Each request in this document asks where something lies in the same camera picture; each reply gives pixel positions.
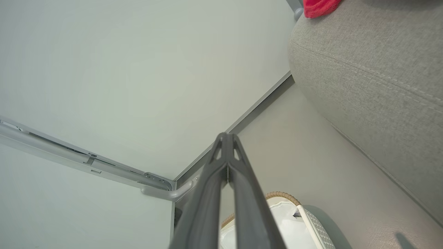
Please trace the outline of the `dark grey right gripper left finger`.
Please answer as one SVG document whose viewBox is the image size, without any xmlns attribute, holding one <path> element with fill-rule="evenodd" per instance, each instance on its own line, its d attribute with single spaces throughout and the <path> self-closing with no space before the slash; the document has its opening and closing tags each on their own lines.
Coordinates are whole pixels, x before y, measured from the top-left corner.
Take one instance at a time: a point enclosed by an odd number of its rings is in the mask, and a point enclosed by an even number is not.
<svg viewBox="0 0 443 249">
<path fill-rule="evenodd" d="M 217 249 L 220 191 L 227 183 L 226 132 L 218 134 L 193 196 L 176 227 L 170 249 Z"/>
</svg>

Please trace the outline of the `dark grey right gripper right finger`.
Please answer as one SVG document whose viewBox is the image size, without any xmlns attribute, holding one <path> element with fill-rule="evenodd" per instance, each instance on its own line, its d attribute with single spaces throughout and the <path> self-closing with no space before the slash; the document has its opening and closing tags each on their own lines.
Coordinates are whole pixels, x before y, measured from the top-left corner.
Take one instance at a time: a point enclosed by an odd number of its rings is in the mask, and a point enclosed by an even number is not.
<svg viewBox="0 0 443 249">
<path fill-rule="evenodd" d="M 234 190 L 238 249 L 285 249 L 286 245 L 235 134 L 227 134 L 228 183 Z"/>
</svg>

